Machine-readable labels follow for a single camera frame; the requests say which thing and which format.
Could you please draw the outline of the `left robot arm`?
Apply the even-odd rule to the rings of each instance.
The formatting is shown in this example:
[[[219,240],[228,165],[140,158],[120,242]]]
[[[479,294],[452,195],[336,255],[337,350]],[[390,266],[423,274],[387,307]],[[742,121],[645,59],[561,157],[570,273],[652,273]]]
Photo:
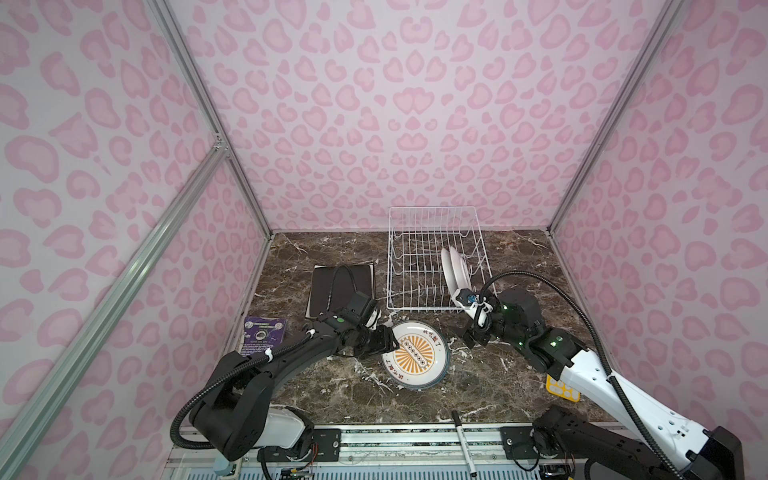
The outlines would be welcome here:
[[[347,304],[316,320],[278,346],[250,356],[222,357],[206,385],[180,409],[170,438],[179,448],[217,450],[236,461],[257,448],[301,459],[311,450],[314,424],[299,409],[273,407],[275,392],[298,373],[345,349],[354,358],[398,350],[391,327],[377,324],[380,311],[370,296],[356,293]]]

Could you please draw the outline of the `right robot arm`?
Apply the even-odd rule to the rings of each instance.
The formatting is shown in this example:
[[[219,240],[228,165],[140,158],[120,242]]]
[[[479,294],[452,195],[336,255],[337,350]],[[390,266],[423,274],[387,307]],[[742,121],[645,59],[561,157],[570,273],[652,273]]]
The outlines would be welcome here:
[[[534,370],[585,395],[632,434],[553,406],[532,423],[527,443],[539,456],[582,457],[629,479],[745,478],[735,434],[675,412],[612,370],[600,346],[589,348],[568,331],[547,326],[530,292],[513,288],[484,297],[456,287],[451,299],[471,318],[461,334],[469,347],[492,339],[511,345]]]

